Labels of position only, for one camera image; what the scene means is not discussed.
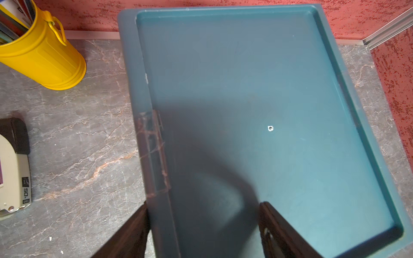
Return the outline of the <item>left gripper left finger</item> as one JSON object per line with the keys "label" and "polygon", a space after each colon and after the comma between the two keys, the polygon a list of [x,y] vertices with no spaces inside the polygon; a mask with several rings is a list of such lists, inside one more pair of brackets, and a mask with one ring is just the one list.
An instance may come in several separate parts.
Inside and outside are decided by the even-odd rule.
{"label": "left gripper left finger", "polygon": [[148,209],[144,203],[93,257],[143,258],[149,231]]}

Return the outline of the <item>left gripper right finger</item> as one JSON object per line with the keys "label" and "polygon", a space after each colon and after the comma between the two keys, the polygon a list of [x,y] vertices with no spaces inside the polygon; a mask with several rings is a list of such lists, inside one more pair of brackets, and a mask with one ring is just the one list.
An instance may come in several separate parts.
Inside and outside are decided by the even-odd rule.
{"label": "left gripper right finger", "polygon": [[259,205],[259,230],[267,258],[321,257],[269,202]]}

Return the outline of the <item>teal drawer cabinet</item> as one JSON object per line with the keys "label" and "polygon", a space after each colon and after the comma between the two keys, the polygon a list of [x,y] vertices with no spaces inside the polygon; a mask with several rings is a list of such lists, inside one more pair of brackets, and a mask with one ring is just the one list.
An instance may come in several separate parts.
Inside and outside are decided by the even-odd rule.
{"label": "teal drawer cabinet", "polygon": [[157,258],[262,258],[269,202],[325,258],[413,226],[319,4],[118,15]]}

